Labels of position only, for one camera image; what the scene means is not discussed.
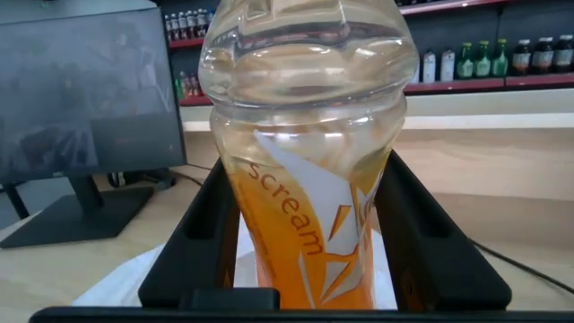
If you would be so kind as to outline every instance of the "computer monitor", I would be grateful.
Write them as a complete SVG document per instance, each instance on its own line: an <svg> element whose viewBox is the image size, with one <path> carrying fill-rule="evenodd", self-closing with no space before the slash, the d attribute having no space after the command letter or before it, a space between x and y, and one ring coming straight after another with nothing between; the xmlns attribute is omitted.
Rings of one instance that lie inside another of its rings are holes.
<svg viewBox="0 0 574 323"><path fill-rule="evenodd" d="M0 242L117 236L151 188L99 192L92 174L186 162L159 8L0 24L0 183L68 177L64 196Z"/></svg>

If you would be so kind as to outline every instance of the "monitor stand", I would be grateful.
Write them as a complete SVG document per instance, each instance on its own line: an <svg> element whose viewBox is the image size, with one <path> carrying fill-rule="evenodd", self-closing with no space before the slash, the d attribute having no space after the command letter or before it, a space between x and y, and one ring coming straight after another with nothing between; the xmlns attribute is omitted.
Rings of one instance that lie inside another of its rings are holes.
<svg viewBox="0 0 574 323"><path fill-rule="evenodd" d="M63 196L0 242L17 248L117 237L152 197L153 188L99 192L92 177L68 178L75 195Z"/></svg>

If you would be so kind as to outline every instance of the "green bottle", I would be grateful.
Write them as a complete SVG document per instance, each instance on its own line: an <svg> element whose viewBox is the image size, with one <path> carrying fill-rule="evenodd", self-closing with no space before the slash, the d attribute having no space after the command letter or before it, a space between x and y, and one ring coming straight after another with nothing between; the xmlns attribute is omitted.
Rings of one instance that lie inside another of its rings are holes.
<svg viewBox="0 0 574 323"><path fill-rule="evenodd" d="M176 79L175 84L176 84L176 92L178 93L178 99L180 100L185 99L185 96L183 95L183 88L181 87L181 81L179 79Z"/></svg>
<svg viewBox="0 0 574 323"><path fill-rule="evenodd" d="M458 56L457 75L460 80L467 80L473 77L474 64L471 54L472 46L472 43L463 43L460 55Z"/></svg>
<svg viewBox="0 0 574 323"><path fill-rule="evenodd" d="M506 57L506 40L499 39L498 46L492 58L492 71L494 77L504 77L509 70L509 60Z"/></svg>
<svg viewBox="0 0 574 323"><path fill-rule="evenodd" d="M479 44L478 55L474 61L474 75L483 78L491 74L491 59L488 55L488 41L483 40Z"/></svg>

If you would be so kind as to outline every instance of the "red shelf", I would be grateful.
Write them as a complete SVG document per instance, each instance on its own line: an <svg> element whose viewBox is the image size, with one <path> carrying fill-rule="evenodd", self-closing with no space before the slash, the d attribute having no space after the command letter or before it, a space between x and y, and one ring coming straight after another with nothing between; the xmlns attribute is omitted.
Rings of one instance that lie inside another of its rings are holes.
<svg viewBox="0 0 574 323"><path fill-rule="evenodd" d="M574 73L507 77L507 86L553 85L574 83Z"/></svg>
<svg viewBox="0 0 574 323"><path fill-rule="evenodd" d="M170 43L170 48L193 48L204 45L204 39L174 40Z"/></svg>
<svg viewBox="0 0 574 323"><path fill-rule="evenodd" d="M207 97L187 97L179 101L180 107L196 107L212 104L213 103Z"/></svg>
<svg viewBox="0 0 574 323"><path fill-rule="evenodd" d="M407 93L415 93L415 92L438 92L438 91L463 91L463 90L477 90L477 89L487 90L502 87L504 87L504 79L491 78L482 80L408 84L404 89L404 91Z"/></svg>
<svg viewBox="0 0 574 323"><path fill-rule="evenodd" d="M446 0L429 4L407 5L401 7L400 10L403 15L407 15L407 14L428 13L428 12L435 12L435 11L449 10L456 8L466 8L475 5L497 4L510 1L513 0Z"/></svg>

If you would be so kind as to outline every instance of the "monitor base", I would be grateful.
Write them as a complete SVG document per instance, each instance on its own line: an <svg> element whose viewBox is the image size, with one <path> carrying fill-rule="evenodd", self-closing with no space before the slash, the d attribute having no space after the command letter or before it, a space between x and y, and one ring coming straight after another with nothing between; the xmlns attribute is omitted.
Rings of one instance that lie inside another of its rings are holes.
<svg viewBox="0 0 574 323"><path fill-rule="evenodd" d="M0 242L1 249L117 237L153 195L153 188L100 192L103 206L89 214L77 195L63 196Z"/></svg>

